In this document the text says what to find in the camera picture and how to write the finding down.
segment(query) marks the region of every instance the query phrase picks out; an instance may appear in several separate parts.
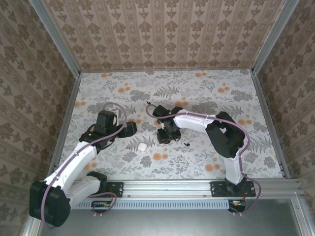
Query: gray leaf pattern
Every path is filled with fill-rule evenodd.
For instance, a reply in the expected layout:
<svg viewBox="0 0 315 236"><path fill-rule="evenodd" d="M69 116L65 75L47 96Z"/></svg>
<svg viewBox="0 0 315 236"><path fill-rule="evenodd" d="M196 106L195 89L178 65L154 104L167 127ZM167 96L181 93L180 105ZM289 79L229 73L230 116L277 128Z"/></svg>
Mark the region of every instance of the gray leaf pattern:
<svg viewBox="0 0 315 236"><path fill-rule="evenodd" d="M182 138L178 142L159 144L157 130L161 125L146 114L147 101L170 110L179 106L208 115L227 112L252 138L250 149L243 154L245 173L250 177L281 177L248 70L82 74L61 163L109 101L117 102L126 109L127 120L137 124L137 133L132 137L116 139L111 147L101 151L84 168L79 177L94 170L117 180L224 178L223 158L214 150L206 134L181 129ZM106 109L118 110L114 106ZM123 119L119 112L119 124ZM12 139L15 133L10 132L9 127L4 127L1 135ZM147 149L138 151L139 143L145 143ZM19 176L19 173L15 173L14 179L20 184L28 181L25 174Z"/></svg>

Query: floral wallpaper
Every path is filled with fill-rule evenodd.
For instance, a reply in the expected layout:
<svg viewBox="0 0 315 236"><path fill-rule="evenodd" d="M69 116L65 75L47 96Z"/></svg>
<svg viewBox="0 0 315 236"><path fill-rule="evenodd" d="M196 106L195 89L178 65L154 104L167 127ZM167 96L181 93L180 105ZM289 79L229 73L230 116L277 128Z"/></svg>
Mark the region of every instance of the floral wallpaper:
<svg viewBox="0 0 315 236"><path fill-rule="evenodd" d="M251 67L284 0L44 0L82 71Z"/></svg>
<svg viewBox="0 0 315 236"><path fill-rule="evenodd" d="M17 236L48 171L74 78L27 0L0 1L0 236Z"/></svg>
<svg viewBox="0 0 315 236"><path fill-rule="evenodd" d="M315 216L315 1L301 0L258 76L291 176Z"/></svg>
<svg viewBox="0 0 315 236"><path fill-rule="evenodd" d="M206 134L181 129L178 142L160 145L160 124L146 114L147 101L168 109L180 106L209 115L226 111L252 138L243 156L245 172L250 177L282 177L250 70L83 73L61 163L109 101L125 107L128 120L136 122L138 131L132 137L116 139L84 168L80 177L92 170L109 179L225 177L223 157ZM148 145L145 152L137 150L140 142Z"/></svg>

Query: purple cable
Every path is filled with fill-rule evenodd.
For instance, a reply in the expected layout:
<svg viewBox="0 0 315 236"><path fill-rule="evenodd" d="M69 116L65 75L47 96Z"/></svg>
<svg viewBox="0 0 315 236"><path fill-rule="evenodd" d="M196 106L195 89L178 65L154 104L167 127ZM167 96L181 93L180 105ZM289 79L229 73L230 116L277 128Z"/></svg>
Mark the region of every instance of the purple cable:
<svg viewBox="0 0 315 236"><path fill-rule="evenodd" d="M228 123L228 124L231 124L231 125L235 126L235 127L238 128L238 129L240 129L241 131L243 131L243 133L244 133L245 136L247 137L247 140L248 140L248 141L247 141L247 144L245 145L245 147L244 147L242 150L240 150L240 152L239 152L238 159L239 159L239 164L240 164L240 170L241 170L242 175L243 175L246 179L248 179L248 180L250 180L250 181L252 181L252 182L254 182L255 184L258 185L259 191L258 191L258 195L257 195L257 197L256 197L255 202L253 203L253 205L252 205L249 209L243 211L242 214L244 214L244 213L250 211L250 210L256 205L256 203L257 203L257 201L258 201L258 199L259 199L259 197L260 197L261 185L260 185L256 180L254 180L254 179L252 179L252 178L249 178L249 177L248 177L247 175L245 175L244 172L243 172L243 164L242 164L242 158L241 158L241 156L242 156L242 154L244 153L244 151L245 151L245 150L250 146L250 144L251 144L251 137L250 137L250 135L248 134L248 132L247 132L243 127L241 127L241 126L239 126L237 123L231 122L231 121L229 121L229 120L220 119L220 118L216 118L216 117L211 117L211 116L208 116L208 115L190 113L190 112L179 112L179 113L176 113L176 114L171 114L171 115L167 115L167 116L163 116L163 117L156 117L156 116L153 116L153 115L151 115L151 114L149 113L149 110L148 110L149 107L155 107L155 108L156 108L156 106L153 105L153 104L149 104L149 105L147 105L147 107L146 107L146 112L147 112L148 116L150 116L150 117L152 117L152 118L155 118L155 119L166 119L166 118L171 118L171 117L175 117L175 116L193 116L193 117L205 118L205 119L213 119L213 120L217 120L217 121L220 121L220 122Z"/></svg>
<svg viewBox="0 0 315 236"><path fill-rule="evenodd" d="M94 140L93 142L90 142L86 145L84 145L82 148L80 148L75 154L73 154L69 160L63 165L63 167L60 169L60 171L56 174L56 176L53 178L53 180L50 182L50 184L48 185L48 187L46 188L45 190L45 193L44 193L44 196L43 196L43 199L42 199L42 202L41 202L41 209L40 209L40 216L41 216L41 221L43 223L43 225L47 228L47 229L53 229L54 227L49 227L45 221L45 203L46 203L46 198L47 198L47 195L48 195L48 192L49 190L51 189L52 185L55 183L55 181L57 180L57 178L61 175L61 173L65 170L65 168L71 163L71 161L80 153L82 152L84 149L86 149L87 147L95 144L95 143L98 143L100 141L103 141L105 139L108 139L108 138L111 138L113 136L115 136L116 134L118 134L120 131L122 131L122 129L126 126L127 124L127 114L126 114L126 111L125 109L117 104L117 103L114 103L114 102L108 102L106 103L104 106L103 106L103 109L108 106L108 105L115 105L115 106L118 106L120 108L120 110L122 111L123 115L124 115L124 123L123 125L121 126L120 129L118 129L116 132L110 134L110 135L107 135L105 137L102 137L100 139L97 139L97 140Z"/></svg>
<svg viewBox="0 0 315 236"><path fill-rule="evenodd" d="M100 197L100 196L103 196L103 195L113 195L115 197L114 199L114 202L110 205L110 207L103 213L103 214L107 214L113 207L114 205L116 204L116 201L117 201L117 195L115 193L112 193L112 192L105 192L105 193L98 193L98 194L92 194L89 196L89 198L95 198L95 197ZM97 203L93 206L93 213L95 213L95 207L99 204L104 204L106 202L100 202L100 203Z"/></svg>

